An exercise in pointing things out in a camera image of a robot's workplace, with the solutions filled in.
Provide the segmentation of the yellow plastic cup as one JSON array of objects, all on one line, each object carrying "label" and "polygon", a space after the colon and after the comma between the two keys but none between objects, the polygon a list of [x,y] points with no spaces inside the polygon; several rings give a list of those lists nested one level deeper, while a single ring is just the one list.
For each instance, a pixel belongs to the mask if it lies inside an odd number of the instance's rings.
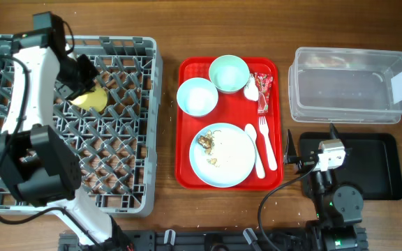
[{"label": "yellow plastic cup", "polygon": [[72,100],[71,103],[87,111],[94,108],[97,112],[101,112],[105,109],[107,100],[105,89],[95,86],[89,92]]}]

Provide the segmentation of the mint green bowl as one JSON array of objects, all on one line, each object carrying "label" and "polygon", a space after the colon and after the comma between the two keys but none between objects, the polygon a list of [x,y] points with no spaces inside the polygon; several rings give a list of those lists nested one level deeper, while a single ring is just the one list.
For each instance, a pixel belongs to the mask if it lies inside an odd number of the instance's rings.
[{"label": "mint green bowl", "polygon": [[213,60],[209,78],[215,87],[226,94],[236,93],[248,82],[250,70],[246,62],[234,55],[223,55]]}]

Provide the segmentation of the light blue bowl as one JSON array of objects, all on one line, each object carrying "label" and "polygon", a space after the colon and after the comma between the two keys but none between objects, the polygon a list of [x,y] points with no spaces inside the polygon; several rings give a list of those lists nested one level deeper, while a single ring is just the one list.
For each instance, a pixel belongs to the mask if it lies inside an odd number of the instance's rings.
[{"label": "light blue bowl", "polygon": [[218,103],[218,91],[209,80],[194,77],[186,80],[177,90],[177,104],[187,115],[202,117],[212,112]]}]

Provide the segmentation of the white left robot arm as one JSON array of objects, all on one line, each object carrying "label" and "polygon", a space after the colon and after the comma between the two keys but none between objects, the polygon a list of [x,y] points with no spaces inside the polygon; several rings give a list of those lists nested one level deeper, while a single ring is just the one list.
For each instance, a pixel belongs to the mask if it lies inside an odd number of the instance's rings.
[{"label": "white left robot arm", "polygon": [[54,86],[82,109],[102,111],[107,93],[95,84],[98,72],[74,41],[57,28],[15,34],[6,59],[15,64],[10,108],[0,134],[0,179],[11,195],[54,212],[84,250],[132,250],[130,239],[81,186],[77,156],[54,131]]}]

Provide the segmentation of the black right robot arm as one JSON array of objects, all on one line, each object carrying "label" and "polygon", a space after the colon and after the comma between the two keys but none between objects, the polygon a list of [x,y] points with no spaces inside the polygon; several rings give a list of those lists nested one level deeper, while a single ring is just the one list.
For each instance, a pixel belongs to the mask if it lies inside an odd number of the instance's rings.
[{"label": "black right robot arm", "polygon": [[334,125],[330,125],[330,136],[318,149],[298,156],[288,132],[283,162],[294,164],[297,173],[310,181],[317,216],[306,223],[308,245],[312,250],[368,250],[366,231],[357,227],[362,222],[362,193],[334,180],[334,170],[343,165],[351,149],[345,147]]}]

